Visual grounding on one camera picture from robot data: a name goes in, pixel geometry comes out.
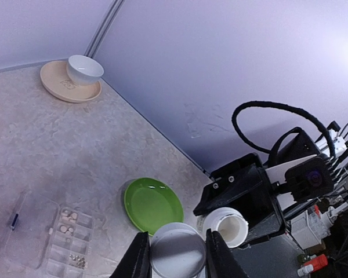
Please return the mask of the small white pill bottle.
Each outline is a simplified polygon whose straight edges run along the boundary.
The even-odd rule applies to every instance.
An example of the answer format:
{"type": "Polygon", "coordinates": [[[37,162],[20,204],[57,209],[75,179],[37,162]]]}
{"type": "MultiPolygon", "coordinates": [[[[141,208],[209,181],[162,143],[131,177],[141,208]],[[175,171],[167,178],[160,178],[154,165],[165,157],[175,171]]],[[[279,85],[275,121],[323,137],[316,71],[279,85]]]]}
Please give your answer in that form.
{"type": "Polygon", "coordinates": [[[197,217],[197,231],[206,237],[206,231],[218,231],[229,248],[245,243],[249,224],[242,214],[231,207],[221,207],[207,215],[197,217]]]}

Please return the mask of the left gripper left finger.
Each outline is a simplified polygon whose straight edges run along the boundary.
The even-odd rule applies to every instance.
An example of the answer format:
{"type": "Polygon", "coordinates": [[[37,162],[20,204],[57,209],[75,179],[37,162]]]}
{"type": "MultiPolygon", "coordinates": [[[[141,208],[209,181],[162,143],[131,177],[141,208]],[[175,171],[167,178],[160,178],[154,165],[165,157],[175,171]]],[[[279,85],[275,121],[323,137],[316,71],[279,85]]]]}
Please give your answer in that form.
{"type": "Polygon", "coordinates": [[[150,238],[148,232],[139,232],[120,260],[110,278],[151,277],[150,238]]]}

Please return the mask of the white bottle cap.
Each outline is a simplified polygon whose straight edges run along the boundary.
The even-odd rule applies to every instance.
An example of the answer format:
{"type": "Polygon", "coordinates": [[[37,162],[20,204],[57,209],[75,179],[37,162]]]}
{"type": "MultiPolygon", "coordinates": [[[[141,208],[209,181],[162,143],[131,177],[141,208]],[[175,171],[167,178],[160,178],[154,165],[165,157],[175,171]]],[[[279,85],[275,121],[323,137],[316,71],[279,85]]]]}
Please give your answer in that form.
{"type": "Polygon", "coordinates": [[[205,262],[205,242],[190,225],[172,222],[152,236],[150,264],[159,277],[197,277],[205,262]]]}

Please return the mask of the clear plastic pill organizer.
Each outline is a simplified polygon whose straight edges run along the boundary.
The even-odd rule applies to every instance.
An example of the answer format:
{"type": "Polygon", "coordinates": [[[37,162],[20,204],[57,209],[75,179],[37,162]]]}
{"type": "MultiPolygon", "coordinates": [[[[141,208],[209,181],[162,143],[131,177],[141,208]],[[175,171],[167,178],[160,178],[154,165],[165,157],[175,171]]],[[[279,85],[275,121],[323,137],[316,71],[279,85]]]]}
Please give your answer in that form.
{"type": "Polygon", "coordinates": [[[92,276],[97,235],[105,223],[97,210],[59,203],[36,191],[0,193],[0,277],[92,276]],[[64,209],[78,214],[72,236],[59,231],[64,209]],[[85,257],[85,269],[69,265],[70,254],[85,257]]]}

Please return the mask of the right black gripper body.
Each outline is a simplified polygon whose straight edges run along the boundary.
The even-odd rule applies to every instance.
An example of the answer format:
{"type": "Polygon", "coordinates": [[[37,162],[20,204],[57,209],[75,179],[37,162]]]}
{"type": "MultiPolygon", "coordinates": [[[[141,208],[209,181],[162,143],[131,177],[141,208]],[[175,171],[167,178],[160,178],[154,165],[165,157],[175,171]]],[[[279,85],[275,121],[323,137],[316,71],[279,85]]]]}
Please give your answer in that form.
{"type": "Polygon", "coordinates": [[[248,234],[241,247],[266,242],[285,233],[286,222],[259,156],[247,154],[211,173],[213,183],[204,187],[193,210],[197,217],[229,207],[248,222],[248,234]]]}

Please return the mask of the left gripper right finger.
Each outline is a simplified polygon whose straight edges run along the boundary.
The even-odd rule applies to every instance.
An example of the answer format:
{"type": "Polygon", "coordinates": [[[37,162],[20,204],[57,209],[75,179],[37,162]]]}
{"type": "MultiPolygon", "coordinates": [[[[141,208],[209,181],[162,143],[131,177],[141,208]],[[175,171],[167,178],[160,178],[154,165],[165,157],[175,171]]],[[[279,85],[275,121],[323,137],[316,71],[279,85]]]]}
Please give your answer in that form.
{"type": "Polygon", "coordinates": [[[211,278],[249,277],[233,257],[218,231],[206,231],[206,276],[211,278]]]}

